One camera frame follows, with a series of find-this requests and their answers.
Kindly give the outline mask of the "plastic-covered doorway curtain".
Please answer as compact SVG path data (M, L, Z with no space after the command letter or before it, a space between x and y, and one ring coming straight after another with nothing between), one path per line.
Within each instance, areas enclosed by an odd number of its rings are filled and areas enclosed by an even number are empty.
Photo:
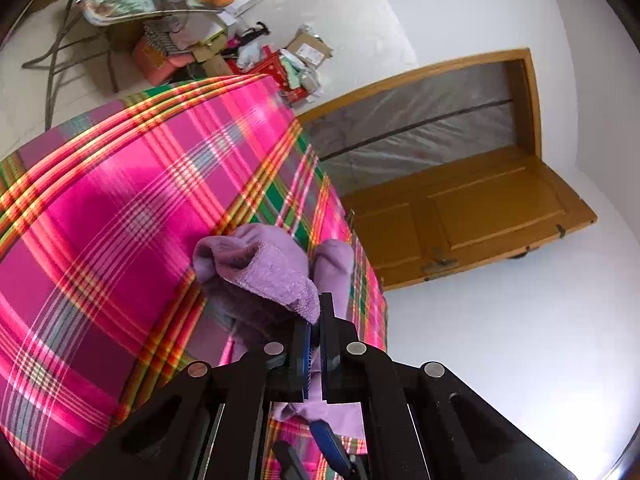
M341 196L516 143L503 62L400 84L306 130Z

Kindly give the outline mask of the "black spray bottle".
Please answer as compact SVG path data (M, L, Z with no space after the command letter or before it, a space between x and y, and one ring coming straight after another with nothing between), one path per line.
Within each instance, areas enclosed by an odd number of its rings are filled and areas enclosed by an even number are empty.
M250 27L238 37L238 48L244 47L250 44L261 36L269 36L270 29L263 22L257 22L253 27Z

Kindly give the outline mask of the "brown cardboard parcel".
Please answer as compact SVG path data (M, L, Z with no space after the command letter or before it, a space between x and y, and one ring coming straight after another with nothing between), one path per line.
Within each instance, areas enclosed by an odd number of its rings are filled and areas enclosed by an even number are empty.
M320 67L328 58L332 58L332 49L321 39L309 32L300 32L286 46L286 50L312 68Z

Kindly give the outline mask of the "red gift box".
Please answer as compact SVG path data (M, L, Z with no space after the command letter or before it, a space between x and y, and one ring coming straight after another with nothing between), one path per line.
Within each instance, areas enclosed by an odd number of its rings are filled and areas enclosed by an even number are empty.
M260 59L252 67L241 68L238 64L238 57L226 58L226 62L230 70L234 74L263 74L270 76L277 84L280 96L288 105L294 105L300 101L306 100L309 92L299 84L297 88L293 88L290 84L290 72L280 59L280 54L274 52L270 47L260 48Z

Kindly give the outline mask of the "wooden door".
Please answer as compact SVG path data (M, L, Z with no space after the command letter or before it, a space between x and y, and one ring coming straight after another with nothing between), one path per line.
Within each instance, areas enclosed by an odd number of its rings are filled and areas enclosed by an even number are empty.
M384 289L525 255L597 220L538 156L517 146L342 197Z

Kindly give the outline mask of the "pink plaid tablecloth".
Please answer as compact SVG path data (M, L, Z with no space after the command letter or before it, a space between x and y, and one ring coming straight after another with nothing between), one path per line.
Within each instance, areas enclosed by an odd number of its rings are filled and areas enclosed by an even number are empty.
M58 478L190 362L239 356L192 255L245 223L278 226L307 255L351 244L346 316L385 347L378 279L269 76L141 92L2 162L3 478Z

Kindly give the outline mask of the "purple fleece garment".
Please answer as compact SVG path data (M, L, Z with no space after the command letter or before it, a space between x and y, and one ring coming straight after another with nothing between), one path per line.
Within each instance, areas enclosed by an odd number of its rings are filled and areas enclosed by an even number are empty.
M334 315L347 318L355 254L342 240L325 240L309 257L277 226L249 223L200 240L193 267L210 305L230 318L235 362L285 335L288 322L317 322L324 292L332 295Z

